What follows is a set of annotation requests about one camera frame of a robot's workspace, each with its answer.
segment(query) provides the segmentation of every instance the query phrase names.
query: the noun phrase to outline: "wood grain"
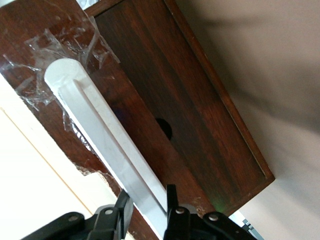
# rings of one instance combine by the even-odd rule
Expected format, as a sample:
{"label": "wood grain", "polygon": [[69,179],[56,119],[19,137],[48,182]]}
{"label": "wood grain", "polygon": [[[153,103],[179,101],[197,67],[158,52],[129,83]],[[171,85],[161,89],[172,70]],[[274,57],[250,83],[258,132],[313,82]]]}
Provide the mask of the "wood grain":
{"label": "wood grain", "polygon": [[88,7],[85,12],[88,16],[97,17],[99,14],[105,12],[109,8],[112,8],[114,5],[122,2],[123,0],[100,0],[96,4]]}
{"label": "wood grain", "polygon": [[[274,178],[212,67],[204,70],[208,61],[190,47],[176,13],[161,0],[125,0],[96,22],[147,108],[171,125],[171,144],[211,203],[230,214]],[[163,165],[148,163],[161,179],[157,169]]]}

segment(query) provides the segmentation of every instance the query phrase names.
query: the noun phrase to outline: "wooden panel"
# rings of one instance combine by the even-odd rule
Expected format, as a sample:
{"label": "wooden panel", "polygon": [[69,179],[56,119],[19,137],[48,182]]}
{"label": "wooden panel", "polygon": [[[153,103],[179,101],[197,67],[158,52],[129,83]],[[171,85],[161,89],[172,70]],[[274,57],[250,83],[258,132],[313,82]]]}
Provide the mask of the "wooden panel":
{"label": "wooden panel", "polygon": [[[45,29],[48,29],[61,43],[67,45],[70,36],[60,33],[68,28],[79,30],[77,26],[82,26],[85,17],[77,3],[69,0],[17,0],[0,8],[1,74],[14,89],[18,88],[24,80],[35,77],[37,70],[32,69],[35,59],[26,41],[40,36]],[[88,44],[93,34],[92,29],[87,29],[80,44],[83,42]],[[15,63],[16,67],[4,67],[9,63]],[[90,65],[93,72],[92,80],[143,156],[152,165],[162,184],[176,184],[179,200],[196,206],[200,214],[214,210],[191,171],[184,165],[185,160],[166,138],[118,63],[109,55],[105,65],[99,70],[98,66],[96,62]],[[31,89],[36,88],[36,82],[36,79],[30,81]],[[42,87],[45,91],[48,90],[45,85]],[[34,91],[25,92],[27,97],[33,93]],[[73,132],[64,130],[63,113],[55,101],[48,105],[40,101],[37,105],[38,110],[28,106],[72,162],[80,169],[100,171],[114,192],[119,193],[119,186],[105,166],[86,149]],[[137,210],[134,211],[129,230],[136,239],[156,239]]]}
{"label": "wooden panel", "polygon": [[[239,114],[230,115],[229,96],[213,85],[220,81],[208,77],[172,16],[164,1],[125,0],[96,22],[153,116],[172,127],[171,144],[184,164],[214,207],[229,214],[274,177],[255,145],[248,146],[253,140],[243,137],[244,124],[241,132],[234,122],[242,123]],[[161,179],[162,163],[148,163]]]}

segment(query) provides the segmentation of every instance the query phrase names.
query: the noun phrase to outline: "screw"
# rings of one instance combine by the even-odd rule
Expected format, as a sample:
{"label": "screw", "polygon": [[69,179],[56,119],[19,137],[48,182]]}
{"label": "screw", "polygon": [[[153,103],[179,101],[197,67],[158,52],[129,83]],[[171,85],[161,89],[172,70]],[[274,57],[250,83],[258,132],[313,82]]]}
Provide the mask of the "screw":
{"label": "screw", "polygon": [[104,214],[105,215],[110,215],[112,214],[114,211],[112,209],[108,209],[108,210],[105,210]]}
{"label": "screw", "polygon": [[177,214],[183,214],[183,213],[185,212],[185,209],[184,209],[183,207],[178,207],[178,208],[175,210],[175,212],[176,212]]}
{"label": "screw", "polygon": [[218,217],[217,215],[211,213],[211,214],[209,215],[209,220],[216,222],[216,221],[219,220],[219,217]]}
{"label": "screw", "polygon": [[69,222],[73,222],[73,221],[75,221],[75,220],[77,220],[78,219],[78,217],[77,216],[71,216],[71,217],[69,217]]}

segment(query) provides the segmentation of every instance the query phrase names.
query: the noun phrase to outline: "white plastic bar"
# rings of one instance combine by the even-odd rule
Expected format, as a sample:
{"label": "white plastic bar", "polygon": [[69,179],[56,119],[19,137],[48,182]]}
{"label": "white plastic bar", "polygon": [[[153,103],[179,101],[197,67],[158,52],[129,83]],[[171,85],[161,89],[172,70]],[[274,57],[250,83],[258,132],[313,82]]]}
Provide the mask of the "white plastic bar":
{"label": "white plastic bar", "polygon": [[166,190],[82,65],[58,59],[49,65],[44,80],[161,239],[167,227]]}

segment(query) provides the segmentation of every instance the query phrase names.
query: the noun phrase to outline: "round hole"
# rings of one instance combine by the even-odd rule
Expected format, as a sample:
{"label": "round hole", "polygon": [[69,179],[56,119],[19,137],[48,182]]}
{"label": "round hole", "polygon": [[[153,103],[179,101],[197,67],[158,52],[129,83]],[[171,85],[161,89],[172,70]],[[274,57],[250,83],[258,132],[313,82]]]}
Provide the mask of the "round hole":
{"label": "round hole", "polygon": [[215,215],[215,214],[210,214],[209,215],[209,220],[213,221],[213,222],[216,222],[216,221],[219,220],[219,217],[217,215]]}
{"label": "round hole", "polygon": [[164,120],[162,118],[156,118],[155,120],[159,124],[160,128],[162,129],[162,131],[164,132],[166,137],[169,140],[171,140],[171,138],[172,138],[172,128],[171,128],[170,124],[166,120]]}
{"label": "round hole", "polygon": [[108,209],[108,210],[105,210],[104,214],[105,215],[110,215],[112,214],[114,211],[112,209]]}
{"label": "round hole", "polygon": [[73,222],[73,221],[75,221],[75,220],[77,220],[78,219],[78,217],[77,216],[71,216],[71,217],[69,217],[69,222]]}
{"label": "round hole", "polygon": [[175,210],[175,212],[176,212],[177,214],[183,214],[183,213],[185,212],[185,209],[184,209],[183,207],[178,207],[178,208]]}

